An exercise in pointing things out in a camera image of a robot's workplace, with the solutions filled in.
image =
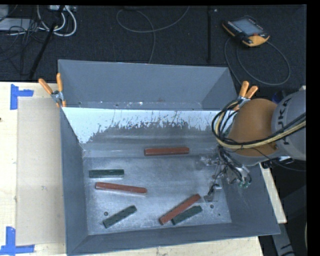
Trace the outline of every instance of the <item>yellow cable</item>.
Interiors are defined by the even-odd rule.
[[[220,121],[220,118],[218,119],[218,122],[217,122],[217,124],[215,125],[215,129],[214,129],[217,135],[219,135],[219,134],[217,133],[217,131],[218,131],[218,126],[219,126],[219,121]],[[290,128],[290,129],[288,129],[288,130],[286,130],[286,131],[284,131],[284,132],[282,132],[282,133],[280,133],[280,134],[278,134],[278,135],[276,135],[276,136],[274,136],[274,137],[272,137],[272,138],[269,138],[269,139],[267,139],[267,140],[265,140],[265,141],[256,142],[256,143],[253,143],[253,144],[248,144],[248,145],[230,145],[230,144],[227,144],[227,143],[221,141],[221,140],[218,139],[218,138],[217,138],[216,140],[218,141],[218,143],[219,143],[221,146],[226,147],[226,148],[229,148],[229,149],[250,149],[250,148],[255,148],[255,147],[258,147],[258,146],[262,146],[262,145],[265,145],[265,144],[268,144],[268,143],[277,141],[277,140],[279,140],[279,139],[281,139],[281,138],[289,135],[290,133],[293,133],[293,132],[299,130],[300,128],[304,127],[305,125],[306,125],[306,121],[303,121],[303,122],[297,124],[296,126]]]

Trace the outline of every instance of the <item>green wooden block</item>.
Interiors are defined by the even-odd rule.
[[[189,218],[193,217],[194,215],[197,215],[198,213],[201,213],[201,212],[202,212],[202,208],[200,205],[193,206],[192,208],[185,210],[184,212],[181,212],[180,214],[175,216],[171,220],[171,222],[173,225],[176,225],[176,224],[183,222],[186,219],[189,219]]]
[[[123,169],[90,170],[90,178],[122,178],[125,175]]]
[[[103,225],[105,228],[109,228],[110,226],[122,221],[126,217],[130,216],[131,214],[134,214],[137,211],[137,208],[134,205],[131,205],[127,208],[125,208],[122,211],[119,211],[118,213],[112,215],[111,217],[105,219],[103,221]]]

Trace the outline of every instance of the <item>blue tape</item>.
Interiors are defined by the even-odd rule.
[[[16,246],[16,229],[6,227],[5,245],[0,248],[0,255],[15,256],[16,254],[33,253],[35,245]]]
[[[18,86],[11,84],[10,109],[16,110],[18,108],[18,97],[32,97],[33,95],[33,90],[19,90]]]

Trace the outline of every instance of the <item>wooden table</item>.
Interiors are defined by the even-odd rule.
[[[11,84],[19,90],[34,91],[32,97],[18,98],[16,110],[10,110]],[[49,85],[54,91],[58,88],[55,83]],[[35,244],[35,252],[29,255],[65,255],[58,117],[58,108],[40,84],[0,82],[0,245],[5,244],[5,227],[16,228],[16,245]],[[32,131],[27,138],[24,130]],[[34,164],[30,165],[30,161],[24,164],[22,160],[28,156],[36,156]],[[276,218],[279,223],[286,223],[270,170],[262,169],[262,173]],[[263,253],[258,237],[248,237],[97,255],[262,256]]]

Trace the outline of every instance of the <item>bin floor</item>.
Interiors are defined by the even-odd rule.
[[[109,234],[145,229],[162,229],[181,226],[230,223],[231,218],[223,192],[217,202],[207,203],[202,198],[214,181],[216,166],[196,169],[196,156],[152,156],[152,157],[84,157],[83,171],[86,196],[87,228],[90,235]],[[89,178],[89,170],[124,169],[123,178]],[[116,183],[144,187],[147,194],[95,189],[96,182]],[[194,206],[203,211],[173,226],[164,225],[159,218],[194,194],[201,199]],[[105,228],[103,220],[134,205],[137,212]]]

